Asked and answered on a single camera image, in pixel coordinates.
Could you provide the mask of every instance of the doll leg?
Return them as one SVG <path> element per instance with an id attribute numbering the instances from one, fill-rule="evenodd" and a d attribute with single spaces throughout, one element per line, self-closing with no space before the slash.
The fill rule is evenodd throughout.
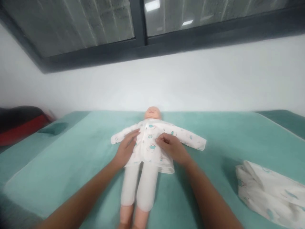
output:
<path id="1" fill-rule="evenodd" d="M 140 165 L 125 168 L 120 210 L 120 223 L 124 225 L 131 224 L 139 168 Z"/>
<path id="2" fill-rule="evenodd" d="M 150 210 L 155 200 L 159 168 L 150 163 L 144 163 L 137 191 L 137 209 L 134 225 L 139 229 L 146 228 Z"/>

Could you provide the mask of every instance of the white fabric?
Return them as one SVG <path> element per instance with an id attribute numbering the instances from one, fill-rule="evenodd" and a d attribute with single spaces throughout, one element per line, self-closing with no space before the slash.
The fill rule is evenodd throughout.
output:
<path id="1" fill-rule="evenodd" d="M 121 205 L 131 206 L 134 203 L 140 165 L 125 168 L 121 194 Z M 153 207 L 159 168 L 150 163 L 144 163 L 137 191 L 138 207 L 149 212 Z"/>
<path id="2" fill-rule="evenodd" d="M 130 206 L 134 203 L 138 183 L 140 165 L 125 168 L 124 181 L 121 193 L 121 205 Z"/>
<path id="3" fill-rule="evenodd" d="M 236 166 L 238 195 L 253 211 L 281 226 L 305 228 L 305 186 L 260 165 Z"/>
<path id="4" fill-rule="evenodd" d="M 144 163 L 137 191 L 137 206 L 144 212 L 153 207 L 159 168 L 151 163 Z"/>
<path id="5" fill-rule="evenodd" d="M 159 119 L 145 119 L 138 124 L 125 128 L 111 137 L 111 143 L 119 143 L 129 132 L 140 128 L 137 143 L 126 167 L 140 164 L 142 161 L 154 164 L 161 173 L 174 173 L 173 160 L 157 144 L 156 138 L 162 133 L 172 134 L 189 147 L 204 150 L 206 140 L 188 130 Z"/>

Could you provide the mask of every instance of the shirt sleeve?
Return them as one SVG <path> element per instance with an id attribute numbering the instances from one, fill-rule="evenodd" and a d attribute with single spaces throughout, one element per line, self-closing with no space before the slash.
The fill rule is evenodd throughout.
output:
<path id="1" fill-rule="evenodd" d="M 123 139 L 125 138 L 125 136 L 130 133 L 131 131 L 135 130 L 138 128 L 138 124 L 134 124 L 130 127 L 125 128 L 124 130 L 122 130 L 121 132 L 118 132 L 117 134 L 113 135 L 111 137 L 111 144 L 116 144 L 119 143 L 121 141 L 123 141 Z"/>
<path id="2" fill-rule="evenodd" d="M 178 126 L 171 126 L 171 135 L 176 136 L 183 144 L 203 151 L 206 146 L 206 139 Z"/>

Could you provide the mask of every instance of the white baby shirt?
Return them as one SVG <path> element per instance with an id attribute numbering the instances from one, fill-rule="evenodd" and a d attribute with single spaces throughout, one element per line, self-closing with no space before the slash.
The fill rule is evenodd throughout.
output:
<path id="1" fill-rule="evenodd" d="M 111 137 L 111 143 L 121 142 L 125 136 L 140 128 L 140 134 L 137 136 L 137 142 L 133 149 L 126 166 L 138 165 L 142 161 L 155 164 L 160 168 L 161 173 L 174 173 L 173 159 L 169 157 L 163 149 L 156 144 L 156 139 L 162 133 L 167 133 L 176 136 L 183 144 L 204 150 L 206 140 L 188 130 L 177 127 L 160 119 L 145 119 L 138 124 L 127 127 L 121 132 Z"/>
<path id="2" fill-rule="evenodd" d="M 305 186 L 260 165 L 236 166 L 238 195 L 253 211 L 281 226 L 305 228 Z"/>

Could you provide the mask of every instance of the white pants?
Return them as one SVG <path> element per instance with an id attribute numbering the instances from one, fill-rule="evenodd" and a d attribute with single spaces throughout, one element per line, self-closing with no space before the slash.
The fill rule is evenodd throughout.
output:
<path id="1" fill-rule="evenodd" d="M 130 206 L 134 203 L 140 165 L 125 168 L 121 194 L 121 205 Z M 144 163 L 137 191 L 137 205 L 149 212 L 155 199 L 159 168 L 150 163 Z"/>

